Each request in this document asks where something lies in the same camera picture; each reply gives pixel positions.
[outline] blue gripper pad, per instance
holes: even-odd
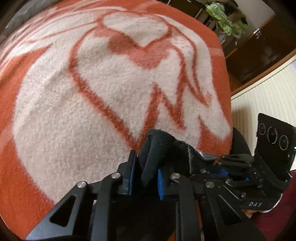
[[[158,189],[158,195],[160,200],[163,200],[164,184],[163,184],[163,177],[161,175],[160,169],[158,169],[157,171],[157,189]]]
[[[217,174],[217,175],[225,175],[225,176],[228,175],[228,172],[223,168],[209,168],[209,172],[211,174]]]

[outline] metal pin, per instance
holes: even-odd
[[[173,179],[179,179],[181,176],[180,176],[180,174],[179,173],[176,173],[176,172],[174,172],[172,175],[171,175],[171,178],[173,178]]]
[[[213,183],[213,182],[206,182],[205,185],[206,185],[207,188],[213,188],[215,186],[215,183]]]
[[[245,198],[246,196],[247,196],[247,195],[246,195],[245,192],[242,192],[241,195],[240,195],[241,198]]]
[[[115,172],[115,173],[112,173],[112,174],[111,174],[111,177],[112,177],[113,179],[118,179],[118,178],[121,177],[121,174],[120,174],[119,172]]]
[[[84,188],[86,186],[86,182],[85,181],[80,181],[79,183],[77,183],[77,186],[79,188]]]

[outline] white wall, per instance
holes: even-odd
[[[274,11],[267,6],[262,0],[235,0],[239,9],[246,15],[248,28],[246,34],[242,36],[240,41],[243,41],[250,36],[257,28],[259,28],[269,17],[274,14]]]

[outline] radiator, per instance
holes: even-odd
[[[296,55],[273,72],[231,97],[233,126],[251,153],[257,143],[257,115],[264,113],[296,126]],[[296,161],[291,170],[296,169]]]

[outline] fleece blanket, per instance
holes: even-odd
[[[151,128],[216,155],[232,139],[215,33],[157,1],[60,1],[27,21],[0,46],[0,112],[0,214],[21,238]]]

